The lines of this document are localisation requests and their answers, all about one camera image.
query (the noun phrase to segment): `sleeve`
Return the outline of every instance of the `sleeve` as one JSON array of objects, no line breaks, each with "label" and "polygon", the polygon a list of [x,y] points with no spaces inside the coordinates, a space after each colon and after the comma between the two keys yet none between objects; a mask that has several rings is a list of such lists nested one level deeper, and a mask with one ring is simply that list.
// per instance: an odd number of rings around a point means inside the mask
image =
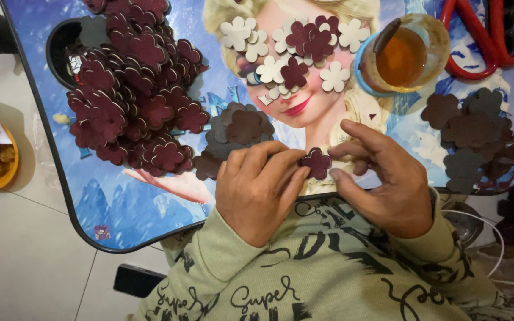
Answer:
[{"label": "sleeve", "polygon": [[140,301],[131,319],[200,319],[218,303],[230,280],[266,248],[247,244],[214,209],[205,225],[192,233],[168,277]]},{"label": "sleeve", "polygon": [[506,308],[501,292],[478,262],[472,262],[461,248],[457,232],[441,214],[438,192],[430,188],[430,193],[432,228],[414,239],[390,236],[392,248],[424,281],[461,307],[472,320],[514,321],[514,311]]}]

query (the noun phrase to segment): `white floor tile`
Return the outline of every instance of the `white floor tile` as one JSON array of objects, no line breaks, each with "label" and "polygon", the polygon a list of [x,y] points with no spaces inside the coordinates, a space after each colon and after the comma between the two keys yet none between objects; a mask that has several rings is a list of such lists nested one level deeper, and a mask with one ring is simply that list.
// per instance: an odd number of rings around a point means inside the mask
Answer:
[{"label": "white floor tile", "polygon": [[[508,193],[495,196],[468,196],[466,203],[467,205],[473,207],[479,213],[479,215],[488,221],[490,219],[495,222],[499,222],[503,218],[497,215],[497,202],[502,199],[507,199],[507,196]],[[495,236],[493,236],[493,228],[487,224],[484,224],[483,232],[469,247],[483,246],[492,242],[495,242]]]},{"label": "white floor tile", "polygon": [[122,263],[166,275],[170,269],[164,252],[149,246],[130,254],[98,251],[76,321],[124,320],[127,314],[136,311],[139,298],[112,289]]},{"label": "white floor tile", "polygon": [[0,193],[0,321],[73,321],[95,253],[68,216]]},{"label": "white floor tile", "polygon": [[17,55],[0,55],[0,122],[19,148],[15,179],[4,189],[67,213],[31,87]]}]

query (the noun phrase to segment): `black table border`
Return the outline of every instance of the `black table border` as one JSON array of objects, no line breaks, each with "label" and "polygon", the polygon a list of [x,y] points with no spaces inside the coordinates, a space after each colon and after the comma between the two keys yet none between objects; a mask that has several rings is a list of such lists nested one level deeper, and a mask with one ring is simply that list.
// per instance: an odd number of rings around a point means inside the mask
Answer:
[{"label": "black table border", "polygon": [[[51,154],[53,155],[53,160],[55,161],[55,164],[56,164],[55,167],[57,169],[59,181],[61,182],[61,189],[63,190],[63,194],[65,196],[65,202],[66,202],[67,210],[68,210],[68,217],[70,218],[71,224],[73,225],[76,233],[86,243],[88,243],[90,246],[92,246],[100,251],[112,253],[112,254],[126,254],[126,253],[131,253],[131,252],[140,250],[141,248],[144,248],[146,246],[149,246],[151,244],[159,242],[167,237],[171,237],[172,235],[178,234],[178,233],[180,233],[184,230],[190,229],[194,226],[203,224],[205,222],[205,220],[199,221],[196,223],[192,223],[190,225],[182,226],[181,228],[179,228],[177,230],[173,230],[171,232],[162,234],[159,237],[155,237],[155,238],[150,239],[139,245],[136,245],[136,246],[133,246],[130,248],[121,249],[121,250],[117,250],[114,248],[105,247],[103,245],[100,245],[100,244],[96,243],[88,235],[86,235],[86,233],[83,231],[83,229],[81,227],[80,222],[76,218],[76,212],[75,212],[75,208],[74,208],[73,198],[72,198],[70,190],[68,188],[67,178],[65,176],[65,172],[63,171],[63,166],[61,164],[61,158],[59,156],[57,146],[55,145],[53,133],[51,131],[51,127],[48,122],[47,113],[45,111],[45,107],[43,106],[43,103],[39,96],[39,90],[37,89],[37,85],[34,81],[34,77],[33,77],[32,73],[31,73],[31,68],[29,68],[29,62],[27,61],[27,58],[25,57],[25,52],[23,51],[23,45],[21,44],[19,36],[17,35],[17,31],[15,29],[15,23],[13,22],[13,19],[12,19],[11,15],[9,14],[9,11],[7,9],[7,6],[4,2],[4,0],[0,0],[0,5],[1,5],[2,10],[4,11],[5,17],[7,18],[7,22],[9,23],[9,25],[11,27],[13,37],[15,38],[15,42],[17,43],[17,48],[19,49],[19,57],[21,58],[21,63],[23,64],[23,68],[25,69],[25,74],[27,75],[27,79],[29,80],[29,85],[31,86],[31,90],[32,90],[33,96],[35,98],[35,103],[37,103],[37,109],[39,110],[39,115],[40,115],[41,121],[43,122],[43,127],[45,129],[45,134],[47,135],[48,144],[51,148]],[[474,192],[470,195],[493,196],[493,195],[505,193],[512,187],[513,186],[510,186],[503,190],[497,190],[497,191],[475,189]],[[446,187],[436,187],[436,189],[439,193],[458,194],[458,193],[453,193],[451,190],[449,190]],[[327,198],[327,197],[338,197],[338,198],[342,199],[342,197],[340,195],[338,195],[337,192],[332,192],[332,193],[320,193],[320,194],[315,194],[315,195],[301,196],[301,197],[298,197],[297,201],[311,201],[314,199]]]}]

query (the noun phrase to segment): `blue lid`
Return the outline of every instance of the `blue lid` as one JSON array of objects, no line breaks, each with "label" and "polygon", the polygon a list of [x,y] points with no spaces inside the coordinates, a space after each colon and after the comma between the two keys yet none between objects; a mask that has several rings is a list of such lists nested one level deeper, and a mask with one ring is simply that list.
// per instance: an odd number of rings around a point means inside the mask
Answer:
[{"label": "blue lid", "polygon": [[368,46],[370,41],[374,40],[374,38],[376,38],[379,34],[380,33],[378,32],[378,33],[371,35],[370,37],[368,37],[368,39],[366,39],[366,41],[364,41],[361,44],[361,47],[358,48],[358,51],[356,52],[356,56],[354,57],[354,78],[356,78],[356,83],[358,84],[358,86],[360,86],[360,88],[362,88],[362,90],[369,93],[370,95],[372,95],[374,97],[390,97],[390,96],[396,95],[397,92],[396,91],[389,91],[389,92],[375,91],[374,89],[372,89],[372,87],[370,87],[364,81],[364,78],[362,78],[362,73],[361,73],[360,69],[358,69],[358,66],[360,66],[360,63],[361,63],[362,53],[364,52],[364,49],[366,49],[366,46]]}]

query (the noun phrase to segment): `left hand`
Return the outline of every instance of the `left hand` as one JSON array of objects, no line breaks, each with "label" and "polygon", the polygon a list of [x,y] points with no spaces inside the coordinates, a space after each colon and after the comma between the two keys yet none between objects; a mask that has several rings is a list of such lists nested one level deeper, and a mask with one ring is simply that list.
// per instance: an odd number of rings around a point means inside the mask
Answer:
[{"label": "left hand", "polygon": [[216,208],[245,242],[262,247],[289,214],[310,168],[304,150],[268,141],[234,150],[219,168]]}]

